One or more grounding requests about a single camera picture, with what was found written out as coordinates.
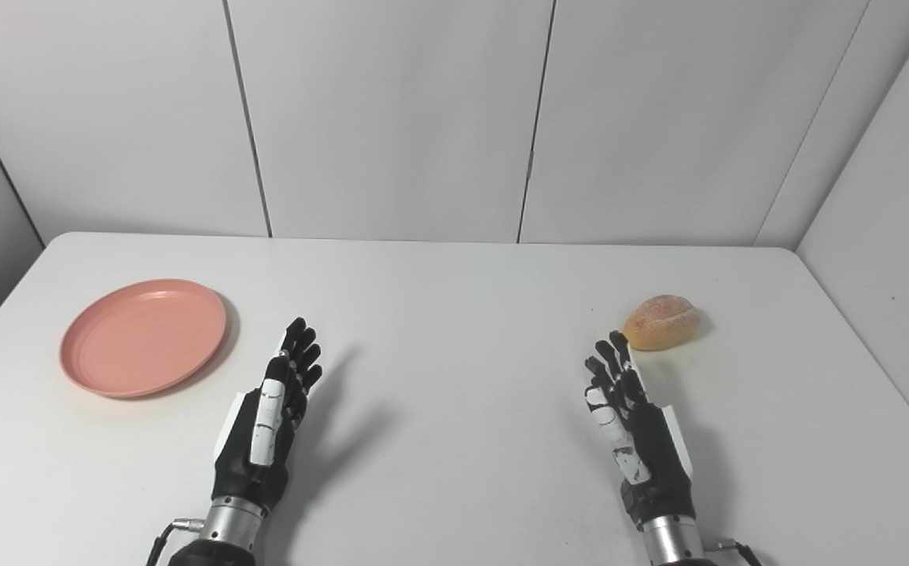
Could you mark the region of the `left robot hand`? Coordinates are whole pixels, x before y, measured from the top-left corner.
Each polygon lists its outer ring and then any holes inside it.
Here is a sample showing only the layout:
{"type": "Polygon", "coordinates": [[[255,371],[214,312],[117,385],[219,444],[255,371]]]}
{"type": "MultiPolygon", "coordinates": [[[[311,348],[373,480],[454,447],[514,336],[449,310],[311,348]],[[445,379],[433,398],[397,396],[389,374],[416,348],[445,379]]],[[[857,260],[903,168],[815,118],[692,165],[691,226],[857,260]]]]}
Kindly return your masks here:
{"type": "Polygon", "coordinates": [[[286,459],[307,414],[308,391],[322,367],[317,333],[296,318],[269,359],[260,385],[240,398],[215,459],[211,498],[240,498],[265,513],[281,501],[289,482],[286,459]]]}

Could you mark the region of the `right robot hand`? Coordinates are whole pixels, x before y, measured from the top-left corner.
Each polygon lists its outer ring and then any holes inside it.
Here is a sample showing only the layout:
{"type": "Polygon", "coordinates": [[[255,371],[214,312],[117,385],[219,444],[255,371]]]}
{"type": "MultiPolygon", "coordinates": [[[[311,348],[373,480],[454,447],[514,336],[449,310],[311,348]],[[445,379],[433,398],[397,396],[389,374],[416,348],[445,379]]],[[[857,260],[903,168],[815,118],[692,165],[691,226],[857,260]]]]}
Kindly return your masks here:
{"type": "Polygon", "coordinates": [[[646,395],[627,337],[613,330],[594,348],[596,355],[584,362],[591,373],[584,401],[623,473],[621,501],[631,522],[695,519],[690,472],[665,410],[646,395]]]}

